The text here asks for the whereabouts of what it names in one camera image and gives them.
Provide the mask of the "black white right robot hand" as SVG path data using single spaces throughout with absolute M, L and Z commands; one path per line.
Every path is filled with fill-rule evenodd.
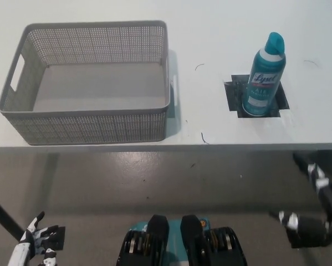
M 269 215 L 285 228 L 292 248 L 327 247 L 332 244 L 332 182 L 321 167 L 306 156 L 295 152 L 293 161 L 316 193 L 326 220 L 287 211 L 270 211 Z

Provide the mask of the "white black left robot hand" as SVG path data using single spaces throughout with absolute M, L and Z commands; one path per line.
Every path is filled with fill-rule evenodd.
M 36 255 L 44 254 L 43 261 L 39 265 L 58 265 L 57 253 L 52 248 L 58 240 L 58 226 L 38 228 L 39 222 L 44 218 L 45 212 L 37 215 L 26 228 L 18 246 L 22 248 L 18 265 L 28 265 L 28 262 Z

